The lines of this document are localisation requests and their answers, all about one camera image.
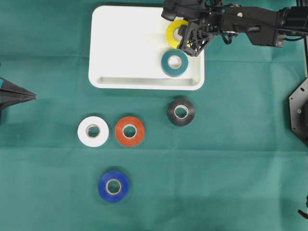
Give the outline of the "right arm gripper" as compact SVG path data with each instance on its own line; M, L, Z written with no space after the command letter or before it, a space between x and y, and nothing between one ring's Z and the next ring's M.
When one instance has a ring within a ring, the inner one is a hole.
M260 44L260 13L257 7L238 4L225 5L222 0L185 1L185 20L178 34L182 39L177 46L188 56L197 57L216 36L225 44L232 38L245 33L253 45Z

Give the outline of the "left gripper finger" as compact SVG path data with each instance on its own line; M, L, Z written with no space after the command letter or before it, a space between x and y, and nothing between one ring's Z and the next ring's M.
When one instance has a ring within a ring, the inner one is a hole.
M35 100L36 96L30 95L17 95L17 96L1 96L0 97L0 114L2 111L12 105L25 103L31 100Z
M0 78L0 91L5 92L5 93L16 93L16 94L22 94L22 95L27 95L36 98L36 94L21 88L8 80L4 78Z

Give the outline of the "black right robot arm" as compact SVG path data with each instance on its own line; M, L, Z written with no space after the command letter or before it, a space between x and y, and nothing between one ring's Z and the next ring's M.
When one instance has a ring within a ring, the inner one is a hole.
M192 57L197 57L217 36L229 45L233 37L244 33L253 45L281 48L284 41L297 41L308 34L307 6L271 11L225 5L221 0L166 0L162 17L185 20L178 28L181 41L175 47Z

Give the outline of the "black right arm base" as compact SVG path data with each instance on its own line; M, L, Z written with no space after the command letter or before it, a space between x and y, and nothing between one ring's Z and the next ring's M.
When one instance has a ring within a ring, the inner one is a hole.
M308 145L308 79L306 78L289 97L291 130Z

